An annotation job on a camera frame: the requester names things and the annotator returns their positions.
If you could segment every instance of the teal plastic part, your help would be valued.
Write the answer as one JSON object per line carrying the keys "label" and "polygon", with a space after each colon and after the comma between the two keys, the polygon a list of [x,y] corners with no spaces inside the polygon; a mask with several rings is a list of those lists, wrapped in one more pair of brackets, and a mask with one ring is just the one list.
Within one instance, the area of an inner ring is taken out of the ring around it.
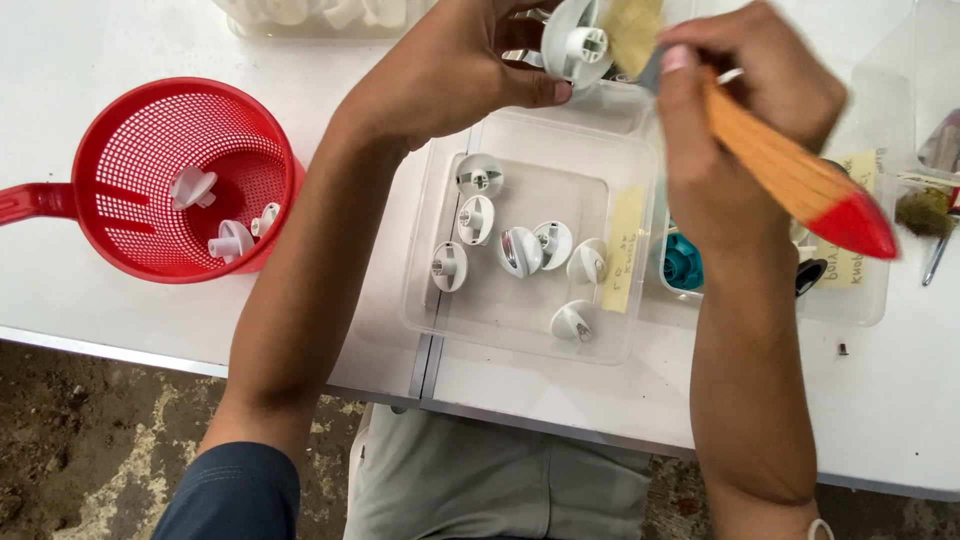
{"label": "teal plastic part", "polygon": [[671,287],[693,290],[704,284],[704,264],[700,252],[682,234],[666,237],[663,276]]}

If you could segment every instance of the red brush tip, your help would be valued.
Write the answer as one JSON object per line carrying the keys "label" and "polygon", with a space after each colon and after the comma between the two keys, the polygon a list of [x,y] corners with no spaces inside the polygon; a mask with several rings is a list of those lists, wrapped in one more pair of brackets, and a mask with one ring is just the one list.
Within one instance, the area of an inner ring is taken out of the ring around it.
{"label": "red brush tip", "polygon": [[885,260],[898,256],[890,222],[861,189],[805,225],[827,242],[852,252]]}

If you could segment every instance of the colander handle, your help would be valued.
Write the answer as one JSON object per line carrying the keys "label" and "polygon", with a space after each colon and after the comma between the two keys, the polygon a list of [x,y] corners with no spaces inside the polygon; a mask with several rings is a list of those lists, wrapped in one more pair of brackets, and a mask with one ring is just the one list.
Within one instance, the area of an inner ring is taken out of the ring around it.
{"label": "colander handle", "polygon": [[77,219],[72,184],[21,184],[0,190],[0,225],[28,217]]}

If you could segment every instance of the blue shirt sleeve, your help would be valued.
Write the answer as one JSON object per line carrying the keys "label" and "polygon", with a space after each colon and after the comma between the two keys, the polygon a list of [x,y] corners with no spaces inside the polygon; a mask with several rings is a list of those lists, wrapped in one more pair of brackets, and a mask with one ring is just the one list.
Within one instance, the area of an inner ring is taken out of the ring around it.
{"label": "blue shirt sleeve", "polygon": [[187,467],[152,538],[295,540],[299,511],[300,479],[286,454],[259,443],[227,443]]}

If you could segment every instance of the wooden brush handle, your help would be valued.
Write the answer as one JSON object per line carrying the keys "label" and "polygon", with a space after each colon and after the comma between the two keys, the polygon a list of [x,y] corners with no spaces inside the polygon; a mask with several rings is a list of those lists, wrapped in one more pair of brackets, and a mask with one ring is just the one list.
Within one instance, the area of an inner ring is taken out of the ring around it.
{"label": "wooden brush handle", "polygon": [[736,103],[704,69],[710,130],[756,180],[801,223],[808,223],[859,189],[849,176],[767,126]]}

